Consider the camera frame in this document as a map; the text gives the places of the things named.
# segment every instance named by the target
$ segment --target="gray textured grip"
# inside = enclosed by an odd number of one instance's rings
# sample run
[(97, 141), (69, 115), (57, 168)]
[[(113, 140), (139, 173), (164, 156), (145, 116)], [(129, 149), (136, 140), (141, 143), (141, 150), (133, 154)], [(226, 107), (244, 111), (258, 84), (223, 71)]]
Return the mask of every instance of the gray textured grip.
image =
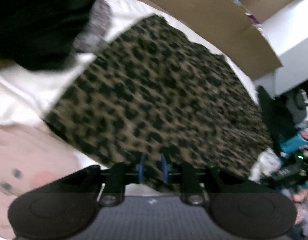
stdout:
[[(188, 206), (178, 196), (126, 197), (116, 207), (103, 208), (85, 231), (70, 240), (237, 240), (220, 229), (201, 207)], [(279, 240), (290, 240), (287, 236)]]

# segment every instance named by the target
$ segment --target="leopard print blanket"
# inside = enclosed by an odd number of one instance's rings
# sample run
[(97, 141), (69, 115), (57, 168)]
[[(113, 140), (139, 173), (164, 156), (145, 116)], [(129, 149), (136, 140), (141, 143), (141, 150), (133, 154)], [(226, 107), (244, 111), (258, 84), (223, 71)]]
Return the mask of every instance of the leopard print blanket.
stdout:
[(161, 153), (170, 162), (218, 165), (246, 176), (272, 145), (261, 113), (224, 57), (157, 15), (97, 54), (45, 122), (107, 166), (147, 153), (147, 184), (160, 191)]

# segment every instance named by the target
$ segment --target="controller screw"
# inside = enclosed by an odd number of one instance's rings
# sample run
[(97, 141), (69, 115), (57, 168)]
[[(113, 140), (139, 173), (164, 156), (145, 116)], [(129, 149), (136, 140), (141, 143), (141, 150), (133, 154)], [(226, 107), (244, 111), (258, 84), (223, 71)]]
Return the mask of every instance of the controller screw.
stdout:
[(116, 197), (113, 195), (105, 195), (101, 198), (101, 204), (106, 207), (114, 206), (116, 204)]
[(200, 195), (191, 195), (189, 198), (188, 198), (188, 202), (191, 204), (191, 205), (199, 205), (201, 203), (204, 202), (204, 198)]

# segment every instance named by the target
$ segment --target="pink blanket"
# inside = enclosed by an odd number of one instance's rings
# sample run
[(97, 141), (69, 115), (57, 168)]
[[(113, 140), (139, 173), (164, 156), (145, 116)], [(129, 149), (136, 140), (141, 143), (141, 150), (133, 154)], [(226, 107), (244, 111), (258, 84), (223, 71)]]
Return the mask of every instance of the pink blanket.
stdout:
[(0, 237), (14, 237), (7, 210), (16, 196), (80, 169), (74, 152), (42, 127), (0, 126)]

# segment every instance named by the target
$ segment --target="bed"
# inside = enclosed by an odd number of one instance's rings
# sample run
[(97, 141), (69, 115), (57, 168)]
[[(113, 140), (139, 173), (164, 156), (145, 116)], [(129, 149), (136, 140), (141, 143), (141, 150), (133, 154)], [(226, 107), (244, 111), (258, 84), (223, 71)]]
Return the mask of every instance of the bed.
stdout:
[[(203, 44), (212, 53), (222, 52), (172, 16), (137, 0), (105, 0), (112, 11), (112, 27), (105, 40), (110, 42), (138, 20), (158, 14), (185, 33), (190, 41)], [(35, 125), (62, 95), (67, 86), (95, 59), (93, 54), (78, 54), (73, 68), (62, 72), (30, 72), (18, 65), (0, 71), (0, 124), (21, 122)], [(246, 76), (227, 56), (226, 60), (239, 77), (251, 98), (257, 103), (256, 90)]]

